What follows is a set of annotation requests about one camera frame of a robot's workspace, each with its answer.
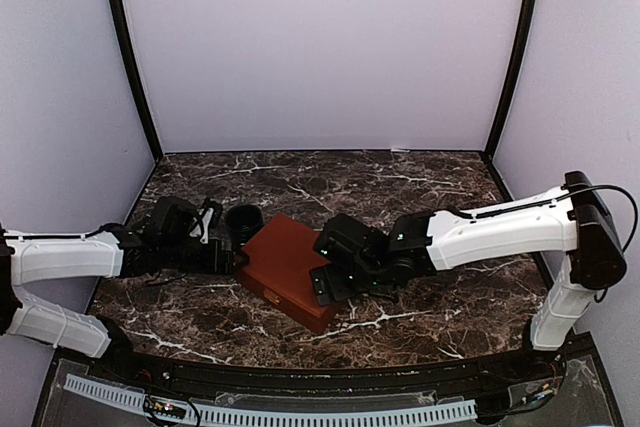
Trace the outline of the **dark green cup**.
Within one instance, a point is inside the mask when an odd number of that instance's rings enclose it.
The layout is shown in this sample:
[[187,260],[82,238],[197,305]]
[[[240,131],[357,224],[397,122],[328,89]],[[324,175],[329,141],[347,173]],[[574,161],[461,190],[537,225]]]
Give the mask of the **dark green cup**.
[[225,214],[224,223],[234,249],[245,245],[264,226],[262,211],[252,204],[232,207]]

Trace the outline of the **red wooden jewelry box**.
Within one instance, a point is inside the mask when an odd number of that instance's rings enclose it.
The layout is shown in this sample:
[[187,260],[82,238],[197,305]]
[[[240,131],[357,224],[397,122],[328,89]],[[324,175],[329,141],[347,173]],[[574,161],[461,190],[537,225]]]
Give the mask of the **red wooden jewelry box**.
[[236,273],[244,288],[308,330],[323,333],[341,309],[340,302],[320,306],[311,271],[326,264],[313,250],[319,233],[284,214],[278,214],[243,247],[249,256]]

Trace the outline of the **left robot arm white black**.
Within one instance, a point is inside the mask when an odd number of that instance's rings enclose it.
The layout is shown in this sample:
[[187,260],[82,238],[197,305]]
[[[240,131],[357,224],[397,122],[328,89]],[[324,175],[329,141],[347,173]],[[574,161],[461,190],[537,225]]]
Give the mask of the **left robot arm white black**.
[[107,223],[78,234],[1,232],[1,332],[100,359],[120,383],[141,374],[132,344],[111,319],[81,314],[46,301],[26,286],[80,277],[134,278],[163,268],[230,275],[247,258],[212,237],[223,207],[211,198],[196,206],[175,197],[156,201],[132,225]]

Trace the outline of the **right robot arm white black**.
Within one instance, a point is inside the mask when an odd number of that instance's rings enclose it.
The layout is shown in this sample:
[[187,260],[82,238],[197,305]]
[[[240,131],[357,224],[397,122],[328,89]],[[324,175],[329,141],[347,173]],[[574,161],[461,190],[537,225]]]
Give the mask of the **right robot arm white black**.
[[510,360],[521,381],[534,379],[549,352],[567,334],[597,294],[605,294],[627,272],[625,251],[606,203],[603,185],[571,171],[541,194],[498,205],[460,210],[424,210],[399,217],[384,233],[338,214],[327,221],[313,249],[326,263],[311,270],[321,306],[359,294],[388,295],[418,277],[473,262],[519,254],[558,251],[560,272]]

